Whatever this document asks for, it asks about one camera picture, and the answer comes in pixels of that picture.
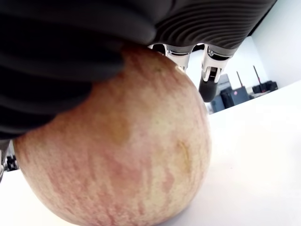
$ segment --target white wall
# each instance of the white wall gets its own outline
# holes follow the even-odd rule
[[[252,37],[267,75],[280,88],[301,79],[300,0],[278,0]]]
[[[203,50],[193,52],[190,56],[188,69],[186,71],[197,88],[199,88],[201,78],[202,59]],[[241,44],[234,57],[229,60],[224,71],[224,73],[228,74],[233,89],[240,88],[240,82],[236,71],[238,71],[244,86],[252,87],[259,84],[253,65],[256,67],[261,81],[268,81],[269,79],[265,73],[252,37],[248,37]]]

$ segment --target apple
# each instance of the apple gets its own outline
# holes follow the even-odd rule
[[[14,141],[37,197],[80,226],[151,226],[184,210],[208,168],[207,112],[188,76],[148,48],[89,98]]]

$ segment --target robotic hand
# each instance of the robotic hand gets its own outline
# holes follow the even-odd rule
[[[205,43],[199,91],[210,102],[227,61],[275,1],[1,1],[2,157],[10,139],[77,106],[91,82],[120,72],[125,42],[164,44],[183,69]]]

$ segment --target red-striped apple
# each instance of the red-striped apple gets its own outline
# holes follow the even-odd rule
[[[122,54],[123,72],[15,140],[37,197],[81,226],[166,221],[189,205],[209,164],[206,109],[187,75],[147,48]]]

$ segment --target white table surface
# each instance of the white table surface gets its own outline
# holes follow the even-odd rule
[[[199,194],[164,226],[301,225],[301,82],[210,116],[212,162]],[[70,226],[20,171],[0,184],[0,225]]]

